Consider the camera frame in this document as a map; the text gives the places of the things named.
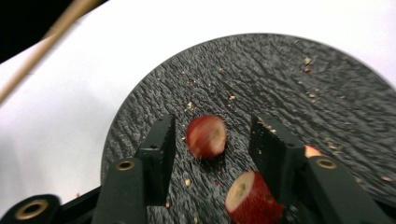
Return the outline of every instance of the apple skin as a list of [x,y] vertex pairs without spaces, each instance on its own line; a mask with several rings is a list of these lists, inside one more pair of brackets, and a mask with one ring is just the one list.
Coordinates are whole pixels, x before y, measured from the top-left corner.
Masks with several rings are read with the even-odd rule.
[[305,145],[305,156],[310,158],[313,156],[323,156],[323,154],[317,148]]
[[233,197],[231,191],[233,187],[228,191],[225,208],[231,220],[239,224],[277,223],[282,216],[284,205],[275,201],[262,175],[258,171],[244,172],[233,182],[233,186],[238,184],[238,179],[243,175],[254,176],[253,184],[245,200],[237,205],[236,208],[233,208],[230,203]]
[[227,131],[224,121],[214,115],[193,119],[186,131],[186,143],[196,159],[212,159],[224,151]]

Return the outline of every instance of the food debris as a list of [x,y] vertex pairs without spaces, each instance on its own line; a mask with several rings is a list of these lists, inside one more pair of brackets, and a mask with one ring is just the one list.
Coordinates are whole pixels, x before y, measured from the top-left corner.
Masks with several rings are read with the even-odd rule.
[[337,149],[337,147],[334,145],[333,142],[328,142],[328,143],[327,143],[327,146],[328,146],[330,149]]
[[390,179],[390,178],[387,177],[387,176],[381,176],[381,179],[383,179],[383,180],[385,180],[385,181],[387,181],[387,182],[392,182],[392,181],[393,181],[392,179]]
[[257,121],[257,123],[261,124],[264,128],[269,130],[271,133],[276,134],[276,130],[272,128],[271,125],[267,124],[264,122],[264,120],[260,119]]
[[334,155],[334,156],[339,156],[340,155],[340,151],[334,151],[332,154]]
[[186,183],[186,186],[188,188],[190,186],[190,184],[191,184],[191,180],[190,179],[186,179],[185,183]]
[[306,57],[306,58],[304,59],[304,62],[305,62],[305,65],[309,65],[309,64],[311,64],[311,63],[312,63],[312,59],[311,59],[311,58],[308,58],[308,57]]

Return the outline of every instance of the red apple slice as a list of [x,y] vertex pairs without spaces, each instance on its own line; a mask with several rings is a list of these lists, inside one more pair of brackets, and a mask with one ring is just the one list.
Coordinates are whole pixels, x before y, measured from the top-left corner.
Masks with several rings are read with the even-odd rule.
[[190,122],[186,142],[196,159],[211,159],[224,151],[226,128],[224,121],[214,115],[206,115]]
[[282,215],[283,204],[277,203],[257,171],[241,174],[233,182],[225,199],[225,209],[235,223],[273,224]]
[[305,145],[305,156],[310,158],[313,156],[323,156],[323,154],[317,148]]

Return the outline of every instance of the dark background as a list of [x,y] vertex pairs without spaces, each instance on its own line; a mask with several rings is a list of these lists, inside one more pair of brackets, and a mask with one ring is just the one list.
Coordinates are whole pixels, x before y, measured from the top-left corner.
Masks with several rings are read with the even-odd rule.
[[0,63],[40,41],[71,2],[0,0]]

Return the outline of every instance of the apple crumb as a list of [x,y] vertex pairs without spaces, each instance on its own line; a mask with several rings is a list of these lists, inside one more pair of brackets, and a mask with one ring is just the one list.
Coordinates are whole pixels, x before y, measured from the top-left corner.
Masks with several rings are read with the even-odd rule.
[[311,63],[312,63],[312,59],[311,59],[311,58],[308,58],[308,57],[306,57],[306,58],[304,59],[304,62],[305,62],[305,65],[309,65],[309,64],[311,64]]
[[186,183],[186,186],[187,186],[187,188],[190,186],[190,184],[191,184],[191,180],[190,179],[186,179],[185,180],[185,183]]
[[327,143],[327,146],[328,146],[328,148],[330,148],[330,149],[337,149],[337,147],[334,145],[333,142],[328,142],[328,143]]
[[273,132],[273,128],[271,125],[267,124],[264,122],[264,120],[262,120],[261,118],[259,118],[259,120],[257,121],[257,123],[261,124],[264,128],[266,128],[267,130],[269,130],[271,133]]
[[381,176],[381,179],[383,179],[383,180],[385,180],[385,181],[387,181],[387,182],[392,182],[392,181],[393,181],[392,179],[390,179],[390,178],[387,177],[387,176]]

